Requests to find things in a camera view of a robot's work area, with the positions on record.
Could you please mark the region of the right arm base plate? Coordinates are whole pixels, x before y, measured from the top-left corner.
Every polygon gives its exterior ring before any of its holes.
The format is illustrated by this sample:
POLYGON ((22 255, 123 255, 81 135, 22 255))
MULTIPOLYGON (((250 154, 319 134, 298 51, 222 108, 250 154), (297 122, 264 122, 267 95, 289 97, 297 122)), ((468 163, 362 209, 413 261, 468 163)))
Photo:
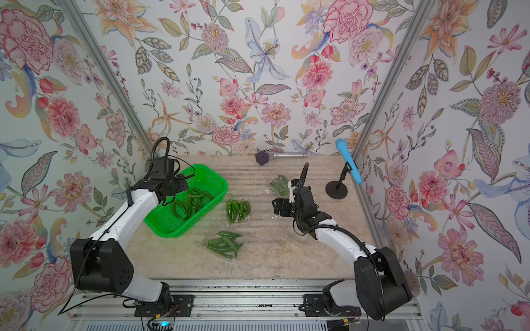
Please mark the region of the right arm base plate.
POLYGON ((298 310, 303 312, 306 317, 354 318, 362 316, 359 307, 337 306, 324 294, 304 295, 298 310))

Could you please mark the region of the curved green pepper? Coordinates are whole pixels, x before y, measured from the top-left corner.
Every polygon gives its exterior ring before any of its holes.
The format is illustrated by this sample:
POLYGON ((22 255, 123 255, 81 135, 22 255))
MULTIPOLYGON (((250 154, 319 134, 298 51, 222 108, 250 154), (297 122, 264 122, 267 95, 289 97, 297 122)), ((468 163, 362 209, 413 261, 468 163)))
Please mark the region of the curved green pepper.
POLYGON ((213 196, 198 188, 191 188, 186 193, 186 200, 196 209, 204 208, 213 200, 213 196))

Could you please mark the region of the long green pepper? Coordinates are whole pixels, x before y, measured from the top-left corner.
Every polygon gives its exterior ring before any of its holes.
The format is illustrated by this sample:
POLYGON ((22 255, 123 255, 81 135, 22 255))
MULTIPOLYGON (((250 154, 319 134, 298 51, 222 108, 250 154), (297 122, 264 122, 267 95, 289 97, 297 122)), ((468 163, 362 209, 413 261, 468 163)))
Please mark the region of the long green pepper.
POLYGON ((188 221, 191 216, 192 209, 188 207, 185 203, 179 200, 174 200, 171 204, 171 212, 174 217, 182 220, 188 221))

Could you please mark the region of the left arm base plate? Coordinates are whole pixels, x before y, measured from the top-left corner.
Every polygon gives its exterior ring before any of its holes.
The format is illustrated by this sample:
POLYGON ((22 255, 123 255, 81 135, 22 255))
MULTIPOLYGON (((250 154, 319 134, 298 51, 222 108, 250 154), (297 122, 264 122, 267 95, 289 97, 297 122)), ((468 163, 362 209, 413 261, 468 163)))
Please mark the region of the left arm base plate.
POLYGON ((163 297, 157 302, 139 302, 135 317, 190 317, 193 309, 194 295, 171 295, 171 299, 163 297))

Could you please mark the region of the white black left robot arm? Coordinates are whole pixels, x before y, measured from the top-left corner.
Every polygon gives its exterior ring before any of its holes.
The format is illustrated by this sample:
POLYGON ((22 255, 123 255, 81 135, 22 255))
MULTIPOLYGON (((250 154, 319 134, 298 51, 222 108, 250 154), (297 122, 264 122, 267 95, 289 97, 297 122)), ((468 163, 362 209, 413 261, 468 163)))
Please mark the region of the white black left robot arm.
POLYGON ((70 258, 77 290, 108 292, 163 308, 173 303, 168 285, 137 274, 125 249, 151 211, 189 189, 189 178, 180 168, 176 159, 154 158, 111 219, 87 239, 74 241, 70 258))

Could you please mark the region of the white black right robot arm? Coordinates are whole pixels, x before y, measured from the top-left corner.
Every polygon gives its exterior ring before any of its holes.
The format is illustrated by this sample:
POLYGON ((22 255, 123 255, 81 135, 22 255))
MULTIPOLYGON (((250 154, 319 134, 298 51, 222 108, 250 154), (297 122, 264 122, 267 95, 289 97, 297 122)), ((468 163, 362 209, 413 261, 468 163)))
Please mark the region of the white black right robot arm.
POLYGON ((367 317, 382 321, 413 299, 399 260, 392 249, 376 248, 341 227, 318 209, 311 188, 299 180, 288 182, 289 197, 273 200, 274 213, 293 219, 296 234, 309 235, 330 247, 353 268, 352 281, 326 285, 320 296, 306 295, 303 309, 309 314, 367 317))

